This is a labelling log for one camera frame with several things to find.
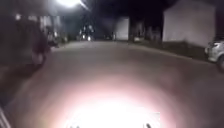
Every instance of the building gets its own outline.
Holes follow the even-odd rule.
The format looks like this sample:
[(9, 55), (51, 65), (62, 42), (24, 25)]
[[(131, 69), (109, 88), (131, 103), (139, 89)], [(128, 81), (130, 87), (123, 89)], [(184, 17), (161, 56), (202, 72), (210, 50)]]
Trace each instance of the building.
[(199, 0), (179, 0), (164, 12), (164, 42), (188, 42), (206, 47), (216, 33), (216, 6)]
[(119, 18), (115, 25), (115, 39), (129, 40), (129, 18)]

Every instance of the sidewalk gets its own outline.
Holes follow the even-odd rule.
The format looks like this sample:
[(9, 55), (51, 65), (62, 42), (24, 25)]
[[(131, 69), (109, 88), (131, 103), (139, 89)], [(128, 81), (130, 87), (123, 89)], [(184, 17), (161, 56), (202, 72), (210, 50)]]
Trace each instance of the sidewalk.
[(22, 83), (32, 77), (36, 69), (31, 66), (5, 68), (0, 73), (0, 105), (4, 108), (15, 96)]
[(150, 48), (156, 48), (163, 51), (168, 51), (177, 55), (185, 56), (188, 58), (206, 61), (208, 62), (207, 55), (204, 52), (204, 48), (187, 44), (185, 42), (133, 42), (134, 44), (143, 45)]

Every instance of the house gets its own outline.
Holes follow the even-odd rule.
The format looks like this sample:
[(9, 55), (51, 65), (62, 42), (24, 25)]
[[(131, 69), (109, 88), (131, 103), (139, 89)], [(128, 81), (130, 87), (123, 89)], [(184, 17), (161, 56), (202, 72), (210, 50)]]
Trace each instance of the house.
[(164, 42), (206, 47), (216, 36), (216, 6), (199, 0), (179, 0), (164, 12)]

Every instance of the car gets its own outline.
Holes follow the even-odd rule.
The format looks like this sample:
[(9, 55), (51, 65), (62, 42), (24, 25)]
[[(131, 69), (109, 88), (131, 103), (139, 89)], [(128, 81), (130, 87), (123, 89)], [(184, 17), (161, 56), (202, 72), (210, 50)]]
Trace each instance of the car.
[(92, 41), (94, 40), (94, 30), (91, 25), (84, 26), (77, 36), (77, 39), (80, 41)]
[(208, 60), (217, 64), (218, 69), (224, 73), (224, 40), (215, 40), (205, 49)]

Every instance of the asphalt road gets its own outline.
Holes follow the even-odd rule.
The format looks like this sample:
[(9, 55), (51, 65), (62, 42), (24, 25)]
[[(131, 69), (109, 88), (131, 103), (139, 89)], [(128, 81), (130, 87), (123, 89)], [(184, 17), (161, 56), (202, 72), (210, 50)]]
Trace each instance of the asphalt road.
[(159, 113), (163, 128), (224, 127), (224, 76), (213, 64), (115, 42), (54, 50), (6, 113), (13, 128), (62, 128), (80, 106), (112, 99)]

